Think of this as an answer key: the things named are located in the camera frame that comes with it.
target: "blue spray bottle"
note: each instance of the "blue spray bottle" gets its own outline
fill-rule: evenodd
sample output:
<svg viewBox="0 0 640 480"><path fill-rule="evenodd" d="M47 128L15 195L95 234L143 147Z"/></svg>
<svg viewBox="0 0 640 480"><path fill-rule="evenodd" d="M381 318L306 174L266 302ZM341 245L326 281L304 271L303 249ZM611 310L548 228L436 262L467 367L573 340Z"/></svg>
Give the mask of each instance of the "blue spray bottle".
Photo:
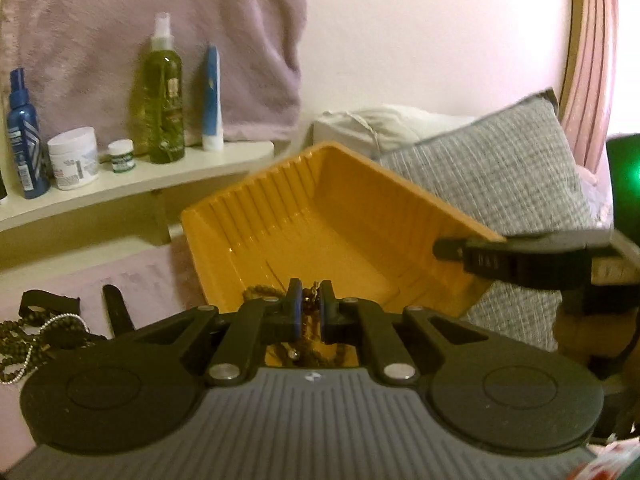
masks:
<svg viewBox="0 0 640 480"><path fill-rule="evenodd" d="M15 165L25 198L36 198L47 192L49 180L44 167L44 150L38 133L36 109L29 102L24 86L24 69L11 72L11 111L6 126L14 150Z"/></svg>

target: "small jar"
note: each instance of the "small jar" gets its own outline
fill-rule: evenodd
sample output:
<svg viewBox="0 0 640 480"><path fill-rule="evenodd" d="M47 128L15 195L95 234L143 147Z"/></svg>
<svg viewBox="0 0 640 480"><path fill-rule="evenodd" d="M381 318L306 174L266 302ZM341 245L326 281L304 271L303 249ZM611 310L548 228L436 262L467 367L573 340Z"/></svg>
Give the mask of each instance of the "small jar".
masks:
<svg viewBox="0 0 640 480"><path fill-rule="evenodd" d="M89 126L58 134L47 143L49 158L61 190L85 186L98 178L98 145Z"/></svg>
<svg viewBox="0 0 640 480"><path fill-rule="evenodd" d="M136 167L136 159L133 158L133 140L114 140L108 148L113 173L124 173Z"/></svg>

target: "pink surface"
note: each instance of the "pink surface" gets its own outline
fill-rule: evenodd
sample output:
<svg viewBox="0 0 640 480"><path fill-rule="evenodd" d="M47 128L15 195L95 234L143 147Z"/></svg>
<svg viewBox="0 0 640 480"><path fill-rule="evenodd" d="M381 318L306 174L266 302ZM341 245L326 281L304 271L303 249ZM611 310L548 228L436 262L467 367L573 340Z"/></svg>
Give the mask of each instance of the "pink surface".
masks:
<svg viewBox="0 0 640 480"><path fill-rule="evenodd" d="M575 161L595 173L609 129L618 0L583 0L580 41L562 127Z"/></svg>
<svg viewBox="0 0 640 480"><path fill-rule="evenodd" d="M102 286L106 283L113 283L121 290L137 328L205 303L191 254L186 241L180 238L171 245L116 262L53 280L36 280L28 287L3 292L0 320L17 319L22 293L30 288L40 288L80 297L81 315L91 331L111 336L102 300ZM24 381L11 386L0 385L0 471L11 467L34 447L20 414L19 397L23 384Z"/></svg>

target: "pink blanket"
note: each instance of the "pink blanket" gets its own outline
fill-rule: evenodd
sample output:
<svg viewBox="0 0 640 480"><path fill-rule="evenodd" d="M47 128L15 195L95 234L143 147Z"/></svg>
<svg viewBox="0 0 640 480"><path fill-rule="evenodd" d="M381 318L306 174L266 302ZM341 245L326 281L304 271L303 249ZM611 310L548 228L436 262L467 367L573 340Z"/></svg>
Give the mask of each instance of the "pink blanket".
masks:
<svg viewBox="0 0 640 480"><path fill-rule="evenodd" d="M230 140L287 140L300 110L297 46L306 0L2 0L0 84L26 70L45 139L94 126L100 149L140 141L141 62L156 12L170 12L183 63L188 144L198 142L209 43L222 62Z"/></svg>

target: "white jar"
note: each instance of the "white jar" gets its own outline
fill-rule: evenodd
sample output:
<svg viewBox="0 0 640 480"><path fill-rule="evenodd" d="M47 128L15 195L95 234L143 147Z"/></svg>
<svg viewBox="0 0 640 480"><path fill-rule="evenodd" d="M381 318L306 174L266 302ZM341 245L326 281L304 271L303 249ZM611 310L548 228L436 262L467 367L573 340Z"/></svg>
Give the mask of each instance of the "white jar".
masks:
<svg viewBox="0 0 640 480"><path fill-rule="evenodd" d="M47 146L58 188L75 189L98 178L98 144L93 128L85 126L56 135Z"/></svg>

